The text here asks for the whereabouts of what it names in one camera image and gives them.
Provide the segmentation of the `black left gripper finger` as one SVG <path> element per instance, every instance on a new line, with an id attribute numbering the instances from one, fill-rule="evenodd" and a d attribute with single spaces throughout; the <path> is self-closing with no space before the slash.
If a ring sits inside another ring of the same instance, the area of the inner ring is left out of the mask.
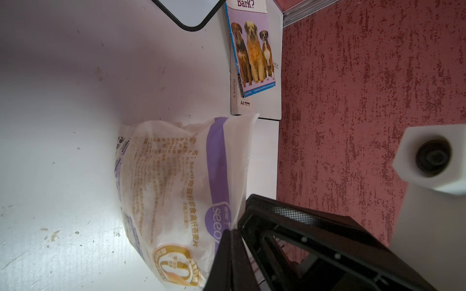
<path id="1" fill-rule="evenodd" d="M 206 291 L 260 290 L 237 229 L 223 232 L 204 289 Z"/>

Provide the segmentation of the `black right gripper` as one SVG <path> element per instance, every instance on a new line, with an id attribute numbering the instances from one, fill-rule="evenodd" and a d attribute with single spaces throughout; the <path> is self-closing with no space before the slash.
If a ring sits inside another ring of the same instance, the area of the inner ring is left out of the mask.
<path id="1" fill-rule="evenodd" d="M 347 216 L 251 195 L 239 231 L 273 291 L 432 291 Z"/>

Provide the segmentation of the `instant oatmeal bag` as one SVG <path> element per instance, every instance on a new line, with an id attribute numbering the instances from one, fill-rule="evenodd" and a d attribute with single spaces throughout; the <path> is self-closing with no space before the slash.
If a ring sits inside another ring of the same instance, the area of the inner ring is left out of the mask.
<path id="1" fill-rule="evenodd" d="M 121 126 L 114 173 L 126 235 L 167 291 L 202 290 L 243 215 L 257 119 Z"/>

